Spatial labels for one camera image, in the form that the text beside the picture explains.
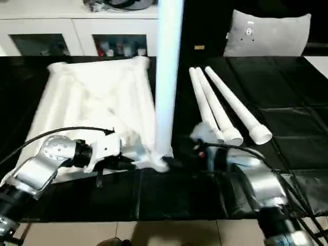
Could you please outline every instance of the shelf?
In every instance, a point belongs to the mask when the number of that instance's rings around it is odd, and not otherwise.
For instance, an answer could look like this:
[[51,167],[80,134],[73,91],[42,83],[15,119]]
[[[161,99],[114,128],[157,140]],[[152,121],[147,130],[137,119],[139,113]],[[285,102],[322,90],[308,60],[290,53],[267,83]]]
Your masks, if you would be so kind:
[[48,18],[158,19],[158,8],[91,13],[83,0],[0,0],[0,19]]

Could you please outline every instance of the white pillow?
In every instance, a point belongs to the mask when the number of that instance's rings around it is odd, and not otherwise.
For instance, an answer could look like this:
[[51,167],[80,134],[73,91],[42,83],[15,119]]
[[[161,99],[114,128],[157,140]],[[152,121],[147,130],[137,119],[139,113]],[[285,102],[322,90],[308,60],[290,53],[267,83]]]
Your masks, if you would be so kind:
[[300,56],[310,32],[311,15],[259,18],[234,10],[224,56]]

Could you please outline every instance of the white plastic part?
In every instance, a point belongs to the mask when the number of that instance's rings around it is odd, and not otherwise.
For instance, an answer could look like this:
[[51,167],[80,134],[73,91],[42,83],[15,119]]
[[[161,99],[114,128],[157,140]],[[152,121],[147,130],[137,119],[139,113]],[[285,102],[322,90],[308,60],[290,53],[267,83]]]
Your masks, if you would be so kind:
[[[223,144],[224,141],[218,139],[213,132],[212,128],[206,122],[201,122],[195,126],[193,132],[190,134],[193,140],[201,139],[203,142],[208,142],[211,144]],[[217,147],[208,147],[207,152],[207,170],[209,172],[214,172],[214,159],[217,151]]]
[[123,45],[123,53],[125,57],[132,57],[133,56],[132,45],[131,44]]
[[156,152],[171,153],[175,91],[184,0],[159,1],[156,67]]
[[113,57],[114,56],[114,50],[108,50],[108,51],[106,51],[106,56]]
[[228,145],[239,146],[243,142],[243,138],[240,132],[232,125],[229,117],[224,111],[220,101],[216,97],[214,91],[212,90],[208,80],[203,74],[201,68],[197,67],[196,72],[201,84],[201,87],[205,93],[206,99],[212,109],[213,115],[219,128],[223,134],[224,140]]
[[106,53],[109,50],[109,43],[108,41],[101,41],[99,42],[99,46],[101,49]]
[[250,132],[252,140],[257,145],[262,145],[272,138],[272,133],[269,129],[262,125],[254,115],[244,106],[244,104],[237,98],[237,96],[225,85],[220,77],[213,71],[211,67],[206,67],[205,71],[211,78],[213,83],[219,89],[221,94],[225,97],[231,108],[235,111],[244,125]]
[[84,170],[92,172],[97,162],[104,160],[107,156],[117,156],[120,153],[120,139],[116,133],[104,136],[91,144],[92,156],[90,163]]
[[139,56],[145,56],[146,52],[147,52],[147,50],[145,48],[139,48],[138,49],[138,55]]
[[193,88],[194,88],[194,92],[195,92],[195,96],[196,96],[196,100],[198,103],[202,121],[207,123],[210,126],[210,128],[212,129],[212,131],[214,131],[214,133],[218,139],[224,140],[223,134],[219,130],[219,128],[215,122],[210,105],[206,100],[206,96],[200,85],[199,77],[196,73],[195,68],[189,68],[189,74],[190,74],[191,82],[193,84]]

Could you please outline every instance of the black table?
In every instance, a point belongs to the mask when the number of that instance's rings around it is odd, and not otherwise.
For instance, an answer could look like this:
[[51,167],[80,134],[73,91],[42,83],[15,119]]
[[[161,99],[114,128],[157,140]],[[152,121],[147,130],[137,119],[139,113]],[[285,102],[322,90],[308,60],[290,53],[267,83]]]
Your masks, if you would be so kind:
[[[24,142],[48,79],[47,65],[102,60],[98,57],[3,57],[0,81],[0,158]],[[155,89],[155,59],[149,78]],[[273,132],[269,143],[254,146],[248,131],[214,88],[234,125],[252,147],[293,184],[293,170],[316,216],[328,215],[328,80],[302,57],[213,58],[180,64],[172,146],[200,122],[189,66],[211,66]],[[18,156],[0,168],[7,173]],[[131,221],[163,219],[241,219],[253,213],[233,173],[138,170],[54,184],[26,213],[24,221]]]

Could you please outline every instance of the white pole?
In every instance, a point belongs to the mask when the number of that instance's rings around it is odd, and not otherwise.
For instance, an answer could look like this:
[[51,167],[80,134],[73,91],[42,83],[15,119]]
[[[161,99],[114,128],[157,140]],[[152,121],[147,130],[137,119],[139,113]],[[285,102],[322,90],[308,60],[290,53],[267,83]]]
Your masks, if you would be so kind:
[[184,0],[159,1],[156,69],[156,153],[171,152]]
[[243,142],[243,138],[239,131],[232,125],[229,117],[224,111],[219,99],[217,99],[214,91],[212,90],[208,80],[203,74],[201,68],[196,68],[196,73],[199,78],[202,89],[204,90],[205,96],[209,105],[212,109],[213,115],[218,123],[220,130],[223,134],[224,140],[228,145],[239,146]]
[[203,89],[201,88],[196,70],[194,68],[190,68],[189,74],[191,82],[193,84],[202,121],[206,122],[210,126],[210,128],[213,130],[218,139],[224,140],[223,135],[215,122],[214,116],[212,114],[210,105],[206,100],[206,96],[203,92]]
[[244,125],[250,132],[250,137],[257,145],[262,145],[272,138],[272,133],[268,128],[262,125],[254,115],[244,106],[238,97],[229,89],[228,86],[221,80],[221,78],[213,71],[212,68],[206,67],[205,71],[219,89],[221,94],[225,97],[231,108],[235,111]]

